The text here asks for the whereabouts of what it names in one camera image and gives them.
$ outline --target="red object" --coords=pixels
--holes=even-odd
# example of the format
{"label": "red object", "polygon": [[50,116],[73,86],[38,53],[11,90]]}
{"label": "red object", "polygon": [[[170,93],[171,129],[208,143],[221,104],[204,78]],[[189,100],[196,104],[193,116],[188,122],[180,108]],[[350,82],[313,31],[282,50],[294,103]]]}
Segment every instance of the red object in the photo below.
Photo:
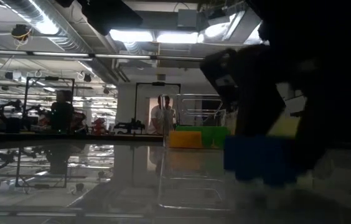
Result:
{"label": "red object", "polygon": [[105,120],[103,118],[98,118],[93,122],[93,134],[94,135],[104,135],[106,134]]}

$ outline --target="reflective table surface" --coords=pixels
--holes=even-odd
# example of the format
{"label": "reflective table surface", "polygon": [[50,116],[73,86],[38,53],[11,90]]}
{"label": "reflective table surface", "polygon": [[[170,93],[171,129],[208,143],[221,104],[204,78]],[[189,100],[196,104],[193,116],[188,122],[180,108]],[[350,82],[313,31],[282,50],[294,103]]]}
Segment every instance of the reflective table surface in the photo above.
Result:
{"label": "reflective table surface", "polygon": [[238,182],[220,150],[154,142],[0,142],[0,223],[351,223],[351,150],[296,184]]}

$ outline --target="yellow block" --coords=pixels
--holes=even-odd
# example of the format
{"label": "yellow block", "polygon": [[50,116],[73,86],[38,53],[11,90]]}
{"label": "yellow block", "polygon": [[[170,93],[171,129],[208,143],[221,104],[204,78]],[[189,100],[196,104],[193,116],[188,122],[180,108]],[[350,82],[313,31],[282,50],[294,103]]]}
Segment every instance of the yellow block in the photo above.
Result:
{"label": "yellow block", "polygon": [[271,130],[269,130],[269,136],[282,136],[294,138],[299,126],[300,118],[288,117],[282,113],[278,120],[274,123]]}
{"label": "yellow block", "polygon": [[202,148],[200,131],[170,131],[169,146],[173,148]]}

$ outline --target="man in white shirt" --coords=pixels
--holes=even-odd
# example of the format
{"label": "man in white shirt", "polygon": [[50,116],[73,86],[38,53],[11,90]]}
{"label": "man in white shirt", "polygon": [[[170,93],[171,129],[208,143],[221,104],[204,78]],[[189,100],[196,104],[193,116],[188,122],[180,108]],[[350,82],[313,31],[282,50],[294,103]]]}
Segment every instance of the man in white shirt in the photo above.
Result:
{"label": "man in white shirt", "polygon": [[157,103],[158,105],[152,108],[151,110],[151,122],[149,122],[149,127],[148,127],[148,134],[163,134],[163,129],[165,130],[165,133],[168,133],[170,130],[172,130],[173,126],[173,118],[175,116],[174,110],[169,106],[170,104],[170,97],[165,96],[165,105],[164,105],[164,119],[162,119],[162,103],[161,103],[161,97],[159,96],[157,98]]}

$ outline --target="person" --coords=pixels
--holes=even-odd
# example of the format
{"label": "person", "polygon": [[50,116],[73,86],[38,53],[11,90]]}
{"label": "person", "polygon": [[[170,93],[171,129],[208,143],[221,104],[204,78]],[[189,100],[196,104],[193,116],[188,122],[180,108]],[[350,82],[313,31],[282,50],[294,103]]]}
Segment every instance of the person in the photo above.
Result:
{"label": "person", "polygon": [[164,97],[164,126],[163,126],[163,119],[162,119],[162,103],[161,103],[161,96],[157,98],[158,105],[152,108],[151,110],[151,120],[148,127],[148,134],[163,134],[163,129],[165,133],[168,133],[169,130],[172,130],[173,119],[175,116],[174,110],[171,108],[170,104],[170,97]]}
{"label": "person", "polygon": [[66,131],[70,127],[74,108],[70,103],[69,92],[57,91],[57,101],[51,105],[51,128],[57,131]]}

